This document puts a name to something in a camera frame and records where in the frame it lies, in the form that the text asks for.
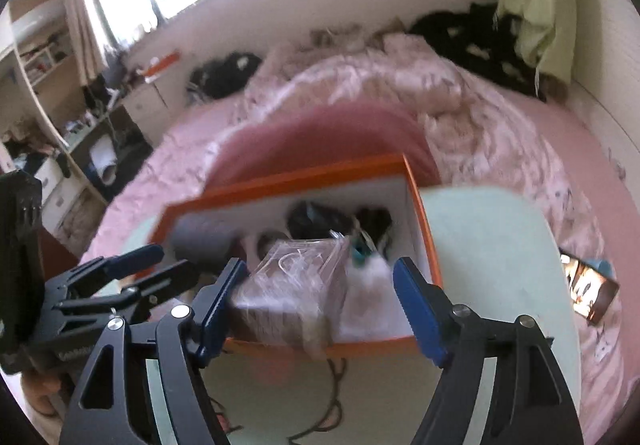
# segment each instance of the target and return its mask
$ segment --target drawer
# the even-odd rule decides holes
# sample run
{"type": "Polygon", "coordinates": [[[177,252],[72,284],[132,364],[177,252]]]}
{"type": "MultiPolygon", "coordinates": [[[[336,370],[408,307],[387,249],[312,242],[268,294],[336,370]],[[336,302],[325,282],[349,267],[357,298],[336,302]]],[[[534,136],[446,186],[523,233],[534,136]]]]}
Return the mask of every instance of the drawer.
{"type": "Polygon", "coordinates": [[[136,123],[140,120],[167,113],[167,108],[162,103],[158,92],[152,86],[143,86],[134,91],[124,99],[124,107],[127,109],[131,120],[136,123]]]}
{"type": "Polygon", "coordinates": [[[82,190],[84,184],[75,176],[71,176],[64,178],[49,195],[42,208],[42,225],[51,234],[58,229],[82,190]]]}
{"type": "Polygon", "coordinates": [[[62,175],[59,165],[52,158],[47,158],[42,164],[42,167],[36,172],[35,177],[42,182],[42,204],[46,203],[47,199],[58,186],[58,184],[65,178],[62,175]]]}
{"type": "Polygon", "coordinates": [[[168,113],[164,112],[153,118],[146,118],[146,120],[139,121],[138,128],[146,141],[149,142],[149,145],[155,149],[160,145],[162,135],[164,135],[169,128],[170,123],[171,117],[168,113]]]}

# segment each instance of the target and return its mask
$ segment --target white paper roll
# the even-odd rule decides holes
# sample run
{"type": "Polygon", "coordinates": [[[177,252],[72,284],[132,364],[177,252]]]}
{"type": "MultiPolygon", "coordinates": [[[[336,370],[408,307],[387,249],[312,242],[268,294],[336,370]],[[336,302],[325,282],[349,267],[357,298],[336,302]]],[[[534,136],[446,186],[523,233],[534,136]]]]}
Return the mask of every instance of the white paper roll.
{"type": "Polygon", "coordinates": [[[94,164],[98,177],[105,185],[113,185],[116,181],[116,167],[118,158],[116,157],[113,141],[108,134],[102,136],[89,149],[91,161],[94,164]]]}

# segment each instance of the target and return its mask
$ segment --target table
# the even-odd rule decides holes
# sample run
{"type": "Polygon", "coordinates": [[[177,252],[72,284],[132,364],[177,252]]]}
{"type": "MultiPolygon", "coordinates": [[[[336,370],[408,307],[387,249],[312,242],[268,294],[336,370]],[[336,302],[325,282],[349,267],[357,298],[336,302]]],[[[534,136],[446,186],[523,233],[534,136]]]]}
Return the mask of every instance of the table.
{"type": "MultiPolygon", "coordinates": [[[[542,214],[515,194],[493,187],[420,191],[447,295],[480,316],[514,321],[536,318],[580,405],[580,349],[559,252],[542,214]]],[[[143,245],[156,218],[145,221],[123,251],[143,245]]],[[[150,383],[161,393],[150,368],[150,383]]],[[[465,444],[479,442],[491,399],[495,359],[485,361],[476,409],[465,444]]],[[[437,370],[420,355],[350,359],[340,383],[344,420],[335,430],[300,438],[324,443],[410,443],[431,399],[437,370]]],[[[224,355],[203,371],[210,394],[222,403],[233,444],[286,443],[327,408],[332,379],[325,362],[266,362],[224,355]]],[[[153,396],[162,445],[175,442],[161,394],[153,396]]]]}

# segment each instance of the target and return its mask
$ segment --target pink bedding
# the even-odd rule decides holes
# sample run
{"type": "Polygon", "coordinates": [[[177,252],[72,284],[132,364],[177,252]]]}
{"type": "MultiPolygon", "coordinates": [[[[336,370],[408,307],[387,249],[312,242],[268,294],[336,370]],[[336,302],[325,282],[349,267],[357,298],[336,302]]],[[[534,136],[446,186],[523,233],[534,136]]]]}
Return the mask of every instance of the pink bedding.
{"type": "MultiPolygon", "coordinates": [[[[178,120],[108,208],[83,260],[118,253],[142,221],[167,203],[198,195],[233,133],[342,100],[404,104],[417,115],[443,183],[508,187],[541,209],[563,248],[579,257],[604,256],[590,202],[532,121],[501,89],[440,59],[421,38],[394,34],[385,38],[385,52],[275,47],[243,94],[178,120]]],[[[620,302],[602,327],[590,328],[579,316],[575,322],[582,350],[580,421],[586,443],[593,444],[618,408],[620,302]]]]}

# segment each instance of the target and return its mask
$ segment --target clear plastic package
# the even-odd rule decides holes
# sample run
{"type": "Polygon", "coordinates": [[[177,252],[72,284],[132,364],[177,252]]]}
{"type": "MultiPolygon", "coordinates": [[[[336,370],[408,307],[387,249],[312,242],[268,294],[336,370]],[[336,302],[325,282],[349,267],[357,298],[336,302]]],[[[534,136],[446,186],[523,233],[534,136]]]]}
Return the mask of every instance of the clear plastic package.
{"type": "Polygon", "coordinates": [[[278,241],[231,297],[235,338],[321,356],[346,295],[348,238],[278,241]]]}

